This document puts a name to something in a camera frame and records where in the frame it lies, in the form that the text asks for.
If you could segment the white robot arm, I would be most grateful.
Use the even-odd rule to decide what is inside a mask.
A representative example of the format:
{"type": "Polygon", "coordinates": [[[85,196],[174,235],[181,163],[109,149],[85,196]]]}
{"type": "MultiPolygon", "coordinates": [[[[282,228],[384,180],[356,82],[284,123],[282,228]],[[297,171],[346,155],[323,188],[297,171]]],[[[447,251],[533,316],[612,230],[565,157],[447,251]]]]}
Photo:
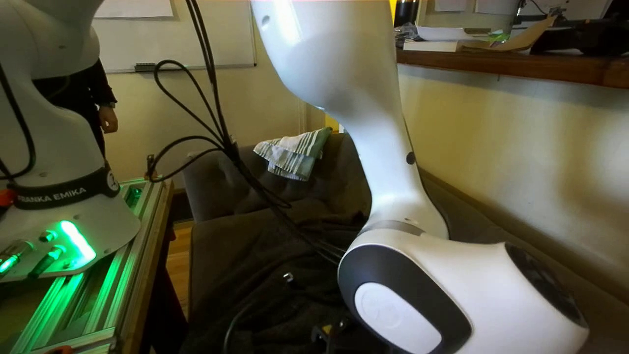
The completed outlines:
{"type": "MultiPolygon", "coordinates": [[[[99,56],[103,0],[0,0],[2,182],[16,200],[8,279],[79,273],[140,230],[93,131],[36,84],[99,56]]],[[[423,188],[402,112],[386,0],[250,0],[282,82],[354,137],[368,224],[339,263],[339,287],[376,336],[407,354],[578,354],[580,310],[508,243],[455,241],[423,188]]]]}

